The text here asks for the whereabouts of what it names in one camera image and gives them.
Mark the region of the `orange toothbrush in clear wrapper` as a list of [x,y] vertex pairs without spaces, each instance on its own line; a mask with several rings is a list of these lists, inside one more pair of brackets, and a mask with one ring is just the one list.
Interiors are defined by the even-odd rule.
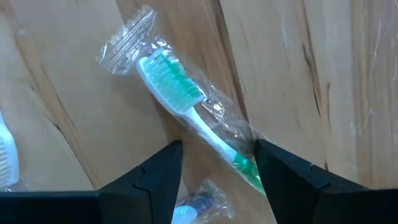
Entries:
[[0,110],[0,189],[17,183],[19,176],[16,143]]

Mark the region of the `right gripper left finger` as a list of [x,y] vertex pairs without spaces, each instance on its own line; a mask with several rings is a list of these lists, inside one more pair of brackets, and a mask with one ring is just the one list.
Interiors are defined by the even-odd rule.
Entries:
[[98,190],[0,193],[0,224],[171,224],[182,161],[175,140]]

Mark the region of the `purple toothbrush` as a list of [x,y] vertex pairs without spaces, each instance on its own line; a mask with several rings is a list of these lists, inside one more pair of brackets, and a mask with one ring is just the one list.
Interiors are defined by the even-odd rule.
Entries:
[[191,197],[176,203],[171,224],[209,224],[223,217],[235,218],[229,198],[206,179]]

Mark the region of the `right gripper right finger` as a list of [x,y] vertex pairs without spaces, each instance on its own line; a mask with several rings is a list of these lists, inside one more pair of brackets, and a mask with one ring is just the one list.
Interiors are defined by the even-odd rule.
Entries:
[[398,224],[398,189],[371,190],[265,139],[254,156],[277,224]]

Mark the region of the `green toothbrush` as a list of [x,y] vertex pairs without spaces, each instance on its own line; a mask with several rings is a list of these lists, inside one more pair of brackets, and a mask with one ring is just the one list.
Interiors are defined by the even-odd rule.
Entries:
[[160,29],[158,12],[143,5],[102,46],[97,62],[113,75],[137,75],[159,104],[206,141],[251,187],[264,188],[252,128],[239,108],[195,66],[177,53]]

